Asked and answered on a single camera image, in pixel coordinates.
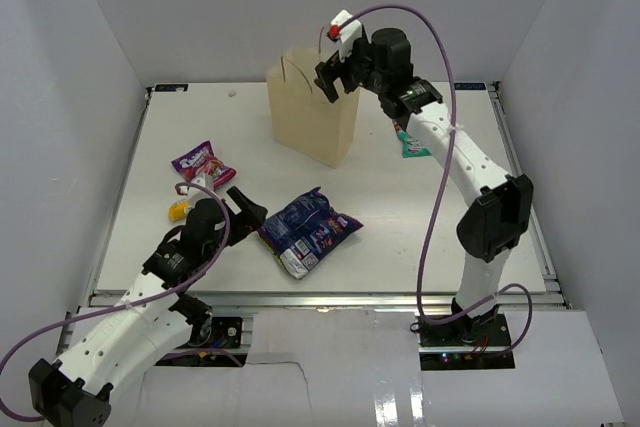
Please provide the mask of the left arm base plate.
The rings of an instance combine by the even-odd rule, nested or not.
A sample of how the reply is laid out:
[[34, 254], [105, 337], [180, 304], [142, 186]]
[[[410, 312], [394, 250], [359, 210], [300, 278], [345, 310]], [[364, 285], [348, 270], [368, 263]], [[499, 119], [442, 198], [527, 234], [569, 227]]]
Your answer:
[[239, 348], [243, 334], [241, 317], [212, 317], [201, 328], [201, 346]]

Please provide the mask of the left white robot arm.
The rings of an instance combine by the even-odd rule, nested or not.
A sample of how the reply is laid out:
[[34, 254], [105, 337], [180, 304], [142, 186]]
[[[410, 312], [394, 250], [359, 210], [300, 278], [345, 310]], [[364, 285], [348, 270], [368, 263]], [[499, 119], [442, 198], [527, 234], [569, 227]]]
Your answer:
[[53, 426], [101, 426], [115, 398], [174, 349], [211, 334], [212, 309], [189, 294], [222, 251], [265, 222], [267, 209], [238, 188], [226, 201], [205, 190], [185, 221], [163, 236], [141, 272], [97, 324], [53, 361], [28, 373], [34, 410]]

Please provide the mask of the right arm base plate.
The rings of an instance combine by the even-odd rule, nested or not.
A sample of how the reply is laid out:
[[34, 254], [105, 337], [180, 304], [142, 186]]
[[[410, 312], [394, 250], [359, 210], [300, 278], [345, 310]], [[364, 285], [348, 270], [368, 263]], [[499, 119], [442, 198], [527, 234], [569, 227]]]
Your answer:
[[416, 320], [410, 331], [419, 336], [422, 347], [508, 347], [511, 345], [511, 335], [503, 314], [497, 314], [493, 319], [471, 327], [464, 326], [462, 321], [455, 321], [444, 325], [430, 325]]

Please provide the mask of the dark blue snack bag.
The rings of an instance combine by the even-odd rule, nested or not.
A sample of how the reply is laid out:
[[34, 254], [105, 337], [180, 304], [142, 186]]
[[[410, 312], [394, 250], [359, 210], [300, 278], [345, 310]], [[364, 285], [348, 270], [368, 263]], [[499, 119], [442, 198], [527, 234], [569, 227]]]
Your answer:
[[278, 264], [300, 280], [362, 227], [356, 218], [337, 212], [315, 187], [268, 217], [258, 235]]

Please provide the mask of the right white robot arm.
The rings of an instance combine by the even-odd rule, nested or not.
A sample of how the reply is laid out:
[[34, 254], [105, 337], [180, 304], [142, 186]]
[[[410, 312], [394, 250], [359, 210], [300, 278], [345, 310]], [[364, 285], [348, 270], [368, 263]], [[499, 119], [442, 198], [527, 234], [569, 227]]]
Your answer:
[[385, 28], [367, 35], [363, 27], [333, 25], [327, 36], [338, 49], [315, 68], [315, 83], [327, 99], [337, 101], [337, 82], [347, 93], [358, 88], [374, 93], [383, 112], [427, 148], [442, 166], [445, 181], [461, 193], [467, 206], [456, 226], [465, 252], [461, 283], [450, 315], [422, 316], [418, 328], [475, 345], [497, 317], [504, 267], [529, 226], [533, 184], [491, 160], [457, 125], [453, 106], [415, 75], [411, 45], [402, 30]]

